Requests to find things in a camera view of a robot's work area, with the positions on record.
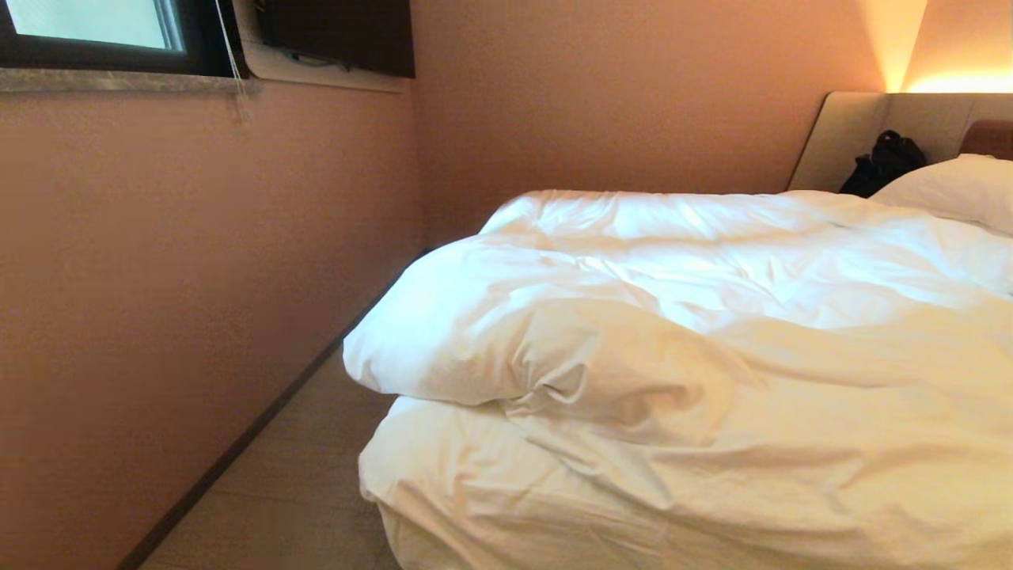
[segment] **blind cord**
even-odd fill
[[[229,66],[232,68],[232,77],[236,80],[236,107],[239,109],[239,121],[246,123],[251,117],[250,97],[246,92],[246,83],[239,74],[239,66],[236,65],[236,56],[232,51],[232,42],[229,40],[229,32],[225,26],[225,16],[222,15],[221,0],[215,0],[215,9],[218,10],[218,23],[222,26],[222,36],[225,37],[225,50],[229,54]]]

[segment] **window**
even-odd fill
[[[222,19],[238,46],[229,0]],[[232,75],[216,0],[0,0],[0,67]]]

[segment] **window glass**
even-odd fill
[[[22,35],[179,50],[171,0],[7,0]]]

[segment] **window frame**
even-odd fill
[[[175,0],[178,31],[185,51],[104,42],[21,35],[6,0],[0,0],[0,67],[136,71],[232,77],[226,35],[215,0]],[[239,29],[230,0],[221,1],[228,40],[242,77],[248,77],[239,48]]]

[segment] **wall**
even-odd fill
[[[886,92],[904,88],[904,78],[928,0],[857,0]]]
[[[1013,2],[929,0],[905,89],[1013,92]]]
[[[782,190],[824,96],[884,87],[857,1],[412,9],[431,245],[531,189]]]
[[[0,565],[112,568],[421,249],[410,94],[0,97]]]

